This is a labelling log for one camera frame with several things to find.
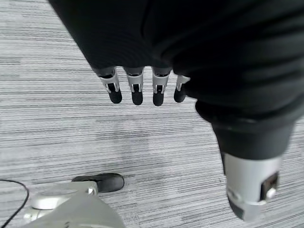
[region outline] black cable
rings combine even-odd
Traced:
[[[14,212],[14,214],[12,214],[10,216],[10,218],[8,220],[6,220],[6,222],[1,226],[1,228],[5,228],[9,222],[21,211],[22,208],[24,208],[25,204],[27,203],[28,199],[29,199],[29,189],[25,186],[25,184],[15,181],[15,180],[4,180],[4,179],[0,179],[0,181],[5,181],[5,182],[12,182],[12,183],[16,183],[21,185],[26,191],[27,191],[27,196],[24,199],[22,205]]]

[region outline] black fingertip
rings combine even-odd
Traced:
[[[143,103],[143,93],[138,91],[132,93],[132,101],[135,105],[141,105]]]
[[[185,91],[184,85],[181,86],[180,91],[178,91],[177,88],[175,89],[174,100],[177,103],[183,102],[185,100],[185,97],[186,97],[186,91]]]
[[[161,92],[153,93],[153,104],[155,106],[161,106],[163,103],[163,94]]]
[[[120,89],[118,90],[118,92],[111,91],[109,93],[109,96],[110,96],[111,101],[114,104],[119,104],[122,101],[122,99],[123,99],[123,96],[122,96],[122,93],[121,93]]]

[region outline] black cloth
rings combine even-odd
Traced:
[[[187,95],[222,152],[265,159],[285,150],[304,112],[303,0],[50,3],[92,67],[171,66],[189,76]],[[258,146],[236,152],[240,136]]]

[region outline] gray carpet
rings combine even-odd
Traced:
[[[152,104],[145,69],[144,103],[114,105],[51,7],[39,0],[0,1],[0,178],[28,185],[31,196],[81,174],[118,172],[122,191],[100,197],[127,228],[304,227],[304,119],[294,130],[277,196],[244,223],[231,212],[219,150],[194,100]],[[0,183],[0,223],[25,193]],[[22,225],[23,211],[11,226]]]

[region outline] metal bracket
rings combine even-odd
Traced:
[[[168,83],[169,75],[159,76],[156,75],[154,70],[152,69],[152,84],[153,84],[153,92],[157,93],[157,86],[162,86],[161,93],[165,92],[167,83]]]
[[[177,75],[177,80],[176,80],[176,89],[178,91],[181,91],[181,86],[182,84],[187,83],[188,81],[190,81],[189,77],[186,77],[184,75]]]
[[[143,91],[143,74],[142,73],[137,76],[127,75],[127,79],[128,79],[129,87],[130,87],[132,93],[135,92],[134,85],[139,86],[139,92]]]
[[[103,76],[105,76],[105,75],[100,74],[99,72],[97,72],[96,69],[93,69],[93,70],[97,73],[98,77],[100,78],[101,82],[103,83],[103,85],[108,93],[111,93],[111,90],[109,89],[109,85],[108,85],[111,83],[114,84],[115,91],[116,92],[119,91],[119,79],[118,79],[118,74],[117,74],[117,70],[115,67],[110,72],[111,74],[113,74],[111,78],[104,78]]]

